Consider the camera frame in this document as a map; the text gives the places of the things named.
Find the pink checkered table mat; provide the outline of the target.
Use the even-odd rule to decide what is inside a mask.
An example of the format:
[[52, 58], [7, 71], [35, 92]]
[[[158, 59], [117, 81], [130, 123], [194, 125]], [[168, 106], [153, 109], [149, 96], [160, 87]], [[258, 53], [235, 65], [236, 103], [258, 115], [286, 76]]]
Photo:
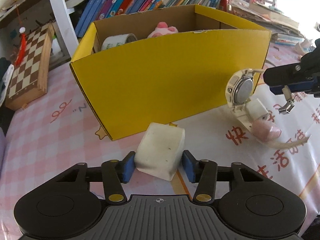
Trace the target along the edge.
[[[221, 106], [176, 122], [185, 130], [185, 148], [198, 159], [220, 166], [240, 161], [299, 195], [307, 207], [304, 228], [319, 214], [319, 100], [298, 93], [288, 115], [285, 102], [260, 83], [255, 97], [269, 111], [268, 119], [282, 130], [283, 142], [309, 137], [308, 143], [277, 151], [256, 141]], [[68, 64], [49, 73], [48, 93], [17, 111], [10, 123], [1, 173], [1, 239], [18, 239], [16, 202], [26, 193], [74, 164], [99, 166], [137, 149], [142, 134], [116, 141], [97, 134], [99, 123], [85, 102]]]

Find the clear packing tape roll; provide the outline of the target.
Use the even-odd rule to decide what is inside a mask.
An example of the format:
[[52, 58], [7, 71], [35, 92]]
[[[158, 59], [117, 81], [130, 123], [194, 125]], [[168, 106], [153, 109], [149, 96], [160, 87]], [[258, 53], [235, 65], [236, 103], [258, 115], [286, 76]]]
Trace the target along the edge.
[[137, 41], [137, 38], [134, 34], [121, 34], [116, 36], [109, 36], [104, 40], [101, 46], [101, 50], [107, 50], [135, 41]]

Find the white foam block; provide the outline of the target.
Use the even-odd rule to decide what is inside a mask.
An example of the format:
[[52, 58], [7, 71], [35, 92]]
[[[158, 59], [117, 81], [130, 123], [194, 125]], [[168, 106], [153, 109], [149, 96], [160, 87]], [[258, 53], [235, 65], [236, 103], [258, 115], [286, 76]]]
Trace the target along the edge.
[[171, 181], [181, 161], [185, 129], [151, 123], [135, 154], [138, 171]]

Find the stack of papers and books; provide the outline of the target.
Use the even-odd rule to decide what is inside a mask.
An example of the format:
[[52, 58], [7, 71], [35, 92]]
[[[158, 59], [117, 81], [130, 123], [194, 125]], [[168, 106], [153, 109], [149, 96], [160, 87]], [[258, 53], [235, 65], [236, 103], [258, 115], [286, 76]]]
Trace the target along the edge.
[[229, 12], [272, 31], [271, 40], [274, 43], [295, 46], [305, 41], [304, 35], [298, 30], [298, 22], [264, 5], [230, 0], [228, 9]]

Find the small white charger plug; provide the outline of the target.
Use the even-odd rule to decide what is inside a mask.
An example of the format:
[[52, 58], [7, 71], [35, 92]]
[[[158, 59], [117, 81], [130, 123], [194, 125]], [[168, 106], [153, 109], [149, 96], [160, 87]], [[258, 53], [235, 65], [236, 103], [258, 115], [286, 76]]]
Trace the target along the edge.
[[246, 103], [246, 112], [252, 121], [268, 117], [268, 110], [259, 99], [254, 99]]

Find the white wristwatch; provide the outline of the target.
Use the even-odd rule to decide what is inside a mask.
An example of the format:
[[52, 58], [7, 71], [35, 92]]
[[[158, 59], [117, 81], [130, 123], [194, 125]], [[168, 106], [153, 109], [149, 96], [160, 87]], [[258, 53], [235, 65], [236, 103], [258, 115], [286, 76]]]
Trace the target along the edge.
[[[252, 123], [254, 121], [250, 119], [246, 112], [246, 103], [254, 100], [251, 98], [255, 88], [254, 76], [257, 74], [261, 75], [264, 72], [265, 71], [262, 69], [251, 68], [240, 70], [232, 75], [225, 88], [225, 97], [231, 113], [237, 118], [238, 121], [242, 123], [242, 125], [249, 131], [249, 133], [251, 133], [251, 135], [253, 135]], [[278, 150], [287, 150], [298, 147], [306, 144], [308, 140], [309, 137], [297, 139], [292, 142], [280, 142], [278, 138], [268, 142], [262, 142], [257, 139], [257, 141], [260, 143]]]

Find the wooden chess board box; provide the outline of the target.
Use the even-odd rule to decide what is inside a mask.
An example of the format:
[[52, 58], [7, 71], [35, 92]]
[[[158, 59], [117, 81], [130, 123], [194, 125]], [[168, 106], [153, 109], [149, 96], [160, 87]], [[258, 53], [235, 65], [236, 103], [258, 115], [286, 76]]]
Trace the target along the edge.
[[15, 68], [5, 106], [16, 111], [47, 93], [54, 28], [47, 23], [26, 36], [24, 58]]

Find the yellow cardboard box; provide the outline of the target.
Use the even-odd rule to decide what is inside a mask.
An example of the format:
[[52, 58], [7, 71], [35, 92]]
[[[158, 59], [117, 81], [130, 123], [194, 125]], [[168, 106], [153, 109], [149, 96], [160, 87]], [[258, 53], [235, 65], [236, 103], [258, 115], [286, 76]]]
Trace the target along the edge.
[[145, 131], [149, 124], [168, 124], [226, 104], [231, 76], [246, 68], [205, 59], [188, 64], [148, 64], [134, 58], [103, 61], [99, 49], [70, 68], [87, 103], [111, 140]]

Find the pink plush paw toy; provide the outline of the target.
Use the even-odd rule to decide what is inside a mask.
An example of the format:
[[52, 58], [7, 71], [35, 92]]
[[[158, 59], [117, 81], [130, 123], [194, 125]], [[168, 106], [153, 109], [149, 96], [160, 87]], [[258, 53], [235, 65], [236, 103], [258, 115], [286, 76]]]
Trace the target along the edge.
[[164, 35], [169, 35], [169, 34], [176, 34], [178, 33], [178, 30], [176, 27], [173, 26], [168, 26], [166, 22], [159, 22], [154, 29], [149, 35], [148, 38], [152, 37], [159, 37], [159, 36], [164, 36]]

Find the pink eraser pack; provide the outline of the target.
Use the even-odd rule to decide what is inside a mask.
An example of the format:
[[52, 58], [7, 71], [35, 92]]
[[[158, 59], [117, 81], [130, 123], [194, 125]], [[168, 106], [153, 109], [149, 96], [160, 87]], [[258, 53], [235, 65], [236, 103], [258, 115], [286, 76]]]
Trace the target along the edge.
[[252, 134], [262, 142], [268, 142], [280, 137], [281, 129], [273, 122], [255, 120], [252, 123]]

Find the red tassel charm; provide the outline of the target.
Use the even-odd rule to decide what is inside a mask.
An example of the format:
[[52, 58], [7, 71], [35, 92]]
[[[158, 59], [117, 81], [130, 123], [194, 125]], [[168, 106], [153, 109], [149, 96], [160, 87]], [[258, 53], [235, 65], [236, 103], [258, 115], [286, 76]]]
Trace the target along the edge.
[[21, 65], [21, 63], [22, 63], [22, 61], [24, 59], [24, 56], [25, 56], [25, 49], [26, 49], [26, 46], [27, 46], [25, 27], [24, 27], [23, 22], [21, 20], [20, 13], [19, 13], [19, 10], [18, 10], [18, 6], [16, 6], [16, 11], [17, 11], [18, 22], [20, 24], [19, 33], [20, 33], [21, 42], [20, 42], [20, 48], [19, 48], [16, 60], [15, 60], [15, 63], [14, 63], [14, 67], [15, 68], [17, 68], [17, 67], [19, 67]]

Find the pile of clothes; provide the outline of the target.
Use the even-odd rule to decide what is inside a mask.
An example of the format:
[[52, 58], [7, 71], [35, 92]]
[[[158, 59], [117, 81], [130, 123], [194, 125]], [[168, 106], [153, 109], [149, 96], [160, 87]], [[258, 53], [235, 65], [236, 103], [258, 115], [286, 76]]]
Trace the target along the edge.
[[14, 65], [6, 58], [0, 58], [0, 106], [3, 105], [14, 72]]

